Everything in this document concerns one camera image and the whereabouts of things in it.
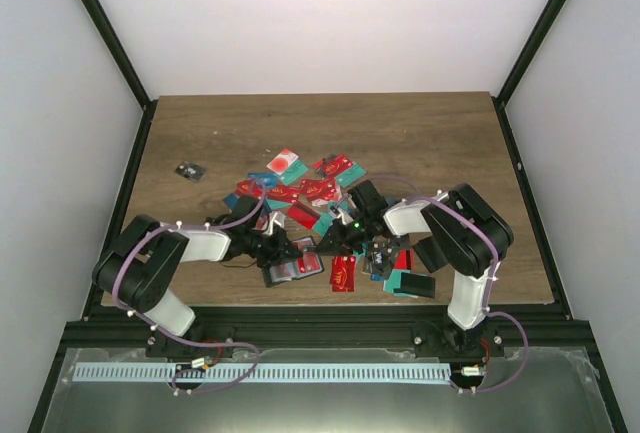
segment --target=blue card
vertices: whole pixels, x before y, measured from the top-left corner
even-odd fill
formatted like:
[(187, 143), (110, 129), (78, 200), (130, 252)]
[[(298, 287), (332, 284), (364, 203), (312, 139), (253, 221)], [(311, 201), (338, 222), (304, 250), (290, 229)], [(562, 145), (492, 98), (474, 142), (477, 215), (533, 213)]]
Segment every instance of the blue card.
[(408, 298), (415, 298), (413, 295), (407, 295), (406, 293), (394, 293), (393, 290), (400, 288), (400, 281), (402, 280), (402, 273), (411, 273), (409, 270), (391, 270), (389, 279), (384, 282), (384, 291), (387, 293), (393, 293), (394, 296), (404, 296)]
[(236, 206), (236, 203), (238, 202), (238, 195), (231, 193), (230, 195), (225, 196), (222, 202), (227, 205), (227, 208), (233, 210), (233, 207)]
[(281, 174), (278, 179), (285, 185), (290, 185), (302, 175), (304, 175), (307, 171), (309, 171), (309, 168), (307, 168), (305, 164), (298, 159), (294, 161), (291, 166), (287, 168), (287, 171)]
[(313, 231), (318, 233), (320, 236), (324, 236), (332, 222), (333, 217), (329, 213), (320, 213), (320, 218), (316, 221), (316, 224), (313, 225)]
[(264, 184), (268, 190), (270, 190), (271, 188), (275, 188), (275, 186), (278, 184), (278, 175), (276, 175), (275, 173), (249, 173), (247, 175), (247, 178), (249, 180), (258, 178), (264, 181)]
[(351, 183), (362, 178), (366, 174), (367, 172), (364, 171), (360, 165), (353, 163), (351, 168), (336, 176), (336, 182), (339, 186), (349, 186)]

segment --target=black metal edge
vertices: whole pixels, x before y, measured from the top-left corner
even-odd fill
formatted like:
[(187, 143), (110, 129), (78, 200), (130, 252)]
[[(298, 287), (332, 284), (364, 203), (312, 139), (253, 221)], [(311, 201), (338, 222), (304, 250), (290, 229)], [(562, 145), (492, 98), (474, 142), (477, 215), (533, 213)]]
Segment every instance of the black metal edge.
[(56, 389), (58, 377), (60, 376), (60, 369), (62, 368), (63, 360), (64, 354), (62, 356), (56, 355), (51, 363), (47, 380), (44, 383), (42, 393), (40, 394), (36, 409), (33, 413), (33, 417), (31, 418), (31, 424), (29, 425), (28, 430), (29, 433), (39, 433), (44, 427), (44, 422), (47, 419), (47, 413), (49, 412), (49, 405), (53, 399), (53, 392)]
[(613, 431), (616, 433), (628, 433), (629, 430), (622, 416), (622, 411), (620, 411), (620, 405), (618, 405), (618, 400), (613, 392), (613, 387), (609, 381), (609, 375), (607, 375), (607, 370), (602, 362), (600, 352), (597, 350), (591, 352), (589, 354), (589, 361), (594, 368), (598, 370), (598, 386), (600, 387), (600, 393), (602, 394), (604, 406), (609, 414)]
[[(136, 137), (133, 142), (129, 161), (127, 162), (124, 177), (122, 178), (122, 184), (118, 191), (116, 204), (113, 208), (113, 213), (111, 215), (111, 220), (109, 221), (107, 234), (105, 235), (101, 251), (104, 251), (111, 242), (116, 239), (120, 234), (120, 231), (122, 231), (122, 225), (124, 224), (124, 218), (127, 214), (129, 200), (131, 199), (131, 193), (133, 192), (133, 186), (136, 182), (136, 176), (138, 174), (138, 169), (140, 168), (140, 161), (142, 161), (142, 154), (144, 153), (144, 148), (147, 144), (147, 138), (151, 131), (152, 120), (157, 106), (158, 100), (154, 100), (150, 103), (149, 108), (142, 113), (138, 132), (136, 133)], [(89, 288), (87, 301), (85, 302), (82, 310), (83, 317), (90, 318), (93, 316), (94, 310), (100, 307), (102, 293), (102, 290), (92, 282), (91, 287)]]
[(511, 125), (509, 124), (507, 112), (504, 109), (504, 104), (499, 99), (493, 98), (493, 105), (496, 110), (496, 115), (498, 116), (498, 122), (500, 123), (500, 129), (502, 130), (502, 135), (504, 136), (507, 150), (509, 151), (509, 157), (511, 158), (513, 171), (515, 172), (516, 178), (518, 180), (518, 186), (520, 187), (522, 199), (524, 200), (527, 214), (529, 215), (529, 221), (531, 222), (531, 227), (533, 228), (533, 234), (536, 238), (536, 243), (538, 244), (538, 250), (540, 251), (540, 257), (542, 258), (544, 271), (547, 273), (547, 278), (549, 280), (549, 286), (551, 287), (554, 301), (562, 306), (562, 310), (567, 318), (571, 318), (572, 315), (571, 308), (569, 306), (569, 300), (567, 299), (564, 287), (562, 286), (562, 280), (560, 278), (560, 274), (558, 273), (558, 267), (556, 266), (556, 262), (553, 258), (553, 253), (551, 252), (551, 246), (549, 245), (547, 234), (544, 231), (542, 218), (540, 217), (540, 212), (538, 211), (538, 207), (536, 206), (536, 200), (533, 197), (533, 192), (531, 191), (531, 185), (529, 183), (529, 179), (527, 178), (524, 164), (522, 163), (522, 159), (520, 158), (520, 152), (518, 151), (518, 145), (513, 136)]
[(142, 107), (142, 109), (148, 108), (149, 105), (151, 104), (151, 99), (149, 98), (149, 95), (147, 95), (147, 92), (144, 89), (144, 86), (142, 86), (142, 82), (140, 81), (138, 74), (133, 68), (133, 65), (131, 64), (131, 60), (129, 60), (129, 57), (127, 56), (127, 53), (124, 50), (122, 43), (120, 43), (120, 40), (118, 39), (118, 35), (116, 35), (116, 32), (113, 29), (113, 26), (111, 25), (111, 22), (107, 17), (107, 14), (102, 8), (100, 1), (99, 0), (81, 0), (81, 1), (84, 4), (85, 9), (87, 10), (87, 13), (89, 13), (89, 16), (93, 20), (93, 23), (95, 24), (96, 28), (98, 29), (100, 36), (102, 37), (105, 44), (107, 45), (107, 48), (111, 52), (111, 55), (113, 56), (113, 59), (118, 65), (118, 68), (120, 68), (120, 71), (122, 72), (122, 75), (127, 81), (129, 88), (131, 88), (131, 91), (136, 97), (136, 100), (138, 100), (140, 107)]
[(531, 30), (531, 34), (529, 35), (527, 42), (522, 48), (518, 59), (513, 65), (509, 76), (507, 76), (507, 79), (504, 82), (500, 93), (498, 94), (498, 98), (500, 99), (501, 103), (504, 103), (506, 105), (511, 99), (513, 92), (518, 87), (520, 80), (522, 80), (522, 77), (527, 71), (527, 68), (529, 68), (531, 61), (540, 48), (540, 45), (542, 45), (542, 42), (547, 36), (547, 33), (551, 29), (553, 22), (558, 16), (558, 13), (560, 13), (560, 10), (562, 10), (562, 7), (566, 1), (567, 0), (547, 1), (547, 4), (542, 10), (538, 21), (533, 27), (533, 30)]
[[(505, 311), (518, 318), (530, 320), (565, 321), (566, 315), (559, 304), (498, 304), (492, 309)], [(308, 306), (194, 306), (199, 321), (260, 325), (289, 322), (335, 324), (380, 324), (414, 322), (420, 319), (433, 321), (447, 314), (445, 304), (425, 305), (308, 305)], [(113, 306), (99, 305), (91, 311), (92, 323), (129, 325), (132, 320)]]

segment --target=card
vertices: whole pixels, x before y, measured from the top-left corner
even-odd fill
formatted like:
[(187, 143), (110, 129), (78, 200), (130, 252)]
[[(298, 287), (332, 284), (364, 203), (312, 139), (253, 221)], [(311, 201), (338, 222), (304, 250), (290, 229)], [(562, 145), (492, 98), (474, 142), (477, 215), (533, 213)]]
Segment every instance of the card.
[(296, 203), (287, 210), (287, 216), (307, 230), (313, 229), (320, 214), (302, 203)]
[(304, 179), (300, 182), (300, 191), (309, 201), (321, 198), (323, 195), (333, 195), (336, 191), (336, 180), (333, 178)]
[(234, 191), (234, 193), (237, 196), (260, 198), (262, 196), (262, 187), (258, 185), (255, 180), (244, 180), (236, 184), (236, 191)]
[(282, 175), (297, 159), (298, 155), (285, 148), (269, 162), (267, 168), (273, 171), (276, 175)]
[(282, 201), (285, 203), (297, 203), (300, 196), (300, 188), (294, 186), (277, 185), (267, 191), (267, 198), (270, 200)]
[(320, 174), (324, 177), (335, 178), (340, 173), (347, 171), (352, 166), (353, 162), (349, 158), (347, 158), (346, 155), (339, 155), (335, 158), (324, 160), (316, 171), (319, 170)]
[(307, 168), (300, 160), (296, 160), (289, 168), (287, 168), (287, 171), (278, 176), (278, 179), (285, 185), (290, 185), (307, 171), (309, 171), (309, 168)]
[(344, 286), (347, 281), (347, 261), (348, 256), (334, 256), (331, 260), (331, 276), (329, 284), (333, 286)]
[(200, 181), (205, 171), (207, 171), (207, 169), (204, 166), (196, 165), (195, 163), (190, 163), (188, 161), (183, 161), (174, 170), (174, 173), (177, 173), (187, 180), (191, 180), (197, 183), (198, 181)]
[(233, 210), (233, 207), (236, 206), (236, 203), (238, 202), (238, 195), (236, 195), (235, 193), (231, 193), (225, 196), (222, 202), (227, 205), (227, 208)]
[(271, 208), (272, 210), (280, 210), (282, 208), (289, 208), (291, 206), (291, 203), (285, 203), (284, 201), (270, 200), (269, 198), (267, 198), (266, 203), (269, 206), (269, 208)]
[[(294, 240), (293, 244), (296, 245), (300, 250), (304, 250), (304, 248), (307, 246), (314, 246), (315, 241), (313, 241), (312, 237), (307, 236), (306, 238)], [(323, 271), (324, 265), (322, 264), (320, 256), (316, 255), (313, 252), (305, 251), (303, 257), (298, 260), (298, 274), (296, 278), (306, 278), (307, 276), (322, 273)]]
[(407, 270), (391, 270), (391, 275), (389, 279), (384, 282), (384, 291), (387, 293), (393, 293), (395, 296), (399, 297), (408, 297), (408, 298), (417, 298), (414, 295), (407, 295), (406, 293), (395, 293), (394, 290), (396, 288), (400, 288), (400, 282), (402, 280), (402, 273), (410, 273)]
[(327, 234), (327, 230), (332, 222), (333, 217), (329, 213), (320, 213), (320, 218), (316, 221), (315, 225), (313, 225), (312, 229), (320, 236), (324, 236)]
[(359, 180), (366, 174), (367, 172), (364, 171), (364, 169), (360, 165), (353, 163), (353, 166), (351, 168), (349, 168), (347, 171), (343, 171), (338, 176), (336, 176), (336, 181), (340, 186), (349, 186), (351, 183)]
[(274, 173), (249, 173), (247, 178), (250, 180), (254, 178), (262, 180), (269, 190), (278, 184), (278, 175)]
[(273, 283), (281, 283), (283, 281), (291, 281), (296, 276), (296, 264), (284, 263), (269, 268), (269, 276)]
[(393, 265), (396, 270), (411, 271), (411, 250), (402, 250)]
[(339, 256), (342, 258), (343, 268), (336, 275), (336, 280), (331, 284), (331, 290), (335, 293), (351, 293), (355, 291), (355, 256)]
[(321, 160), (316, 161), (316, 162), (313, 164), (313, 169), (314, 169), (314, 170), (315, 170), (315, 172), (316, 172), (317, 174), (319, 174), (320, 176), (324, 176), (324, 172), (322, 171), (322, 166), (323, 166), (325, 163), (327, 163), (327, 162), (329, 162), (329, 161), (333, 160), (335, 157), (336, 157), (336, 155), (329, 155), (329, 156), (327, 156), (326, 158), (322, 158)]

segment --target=small black object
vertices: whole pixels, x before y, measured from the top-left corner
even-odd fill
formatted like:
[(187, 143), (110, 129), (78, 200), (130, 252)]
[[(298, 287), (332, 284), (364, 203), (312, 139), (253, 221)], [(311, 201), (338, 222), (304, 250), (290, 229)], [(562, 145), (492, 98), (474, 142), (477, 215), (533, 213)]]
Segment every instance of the small black object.
[(195, 163), (189, 163), (188, 161), (183, 161), (174, 171), (187, 180), (198, 182), (204, 175), (204, 172), (207, 171), (207, 169), (204, 166), (196, 165)]
[[(138, 215), (100, 256), (93, 269), (93, 282), (112, 292), (116, 276), (131, 250), (147, 233), (160, 226), (147, 215)], [(141, 251), (147, 261), (135, 259), (127, 270), (118, 299), (136, 311), (145, 313), (160, 302), (180, 263), (189, 239), (172, 231), (160, 233)]]
[(435, 273), (440, 268), (449, 264), (449, 261), (444, 256), (444, 253), (438, 246), (433, 236), (423, 238), (418, 243), (413, 245), (413, 251), (422, 261), (424, 266), (427, 267), (429, 273)]
[[(460, 213), (484, 233), (504, 258), (507, 248), (513, 243), (513, 232), (507, 223), (487, 204), (486, 201), (466, 183), (449, 191), (443, 200), (449, 208)], [(447, 261), (465, 276), (480, 278), (491, 264), (491, 251), (478, 235), (460, 224), (458, 220), (434, 205), (422, 209), (434, 240)], [(433, 263), (440, 264), (436, 256)]]
[(402, 273), (400, 277), (400, 288), (394, 288), (393, 292), (424, 296), (425, 298), (435, 298), (436, 280), (430, 276)]

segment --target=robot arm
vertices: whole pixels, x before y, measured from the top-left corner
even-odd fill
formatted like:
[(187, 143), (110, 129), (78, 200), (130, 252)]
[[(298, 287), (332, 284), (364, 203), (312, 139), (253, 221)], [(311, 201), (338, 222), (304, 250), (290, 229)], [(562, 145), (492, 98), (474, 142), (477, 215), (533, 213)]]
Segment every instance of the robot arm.
[[(456, 186), (436, 199), (476, 226), (496, 247), (502, 260), (513, 243), (509, 225), (467, 184)], [(402, 201), (389, 208), (384, 220), (394, 235), (431, 233), (414, 250), (433, 273), (445, 264), (455, 269), (453, 295), (447, 308), (449, 318), (463, 331), (478, 326), (485, 318), (484, 300), (490, 288), (492, 255), (476, 233), (446, 211), (426, 200)], [(499, 267), (495, 265), (493, 273)]]
[[(217, 226), (243, 218), (256, 204), (254, 198), (241, 197), (229, 215), (210, 224)], [(254, 228), (258, 216), (223, 231), (210, 227), (187, 230), (176, 226), (162, 232), (140, 252), (144, 258), (135, 259), (127, 269), (118, 292), (120, 301), (174, 335), (183, 336), (193, 324), (195, 314), (169, 289), (179, 263), (228, 261), (246, 253), (256, 259), (258, 267), (269, 268), (302, 256), (286, 237), (282, 213), (271, 212), (262, 230)], [(101, 255), (93, 270), (94, 283), (111, 293), (127, 256), (148, 233), (161, 226), (166, 225), (149, 216), (135, 217)]]

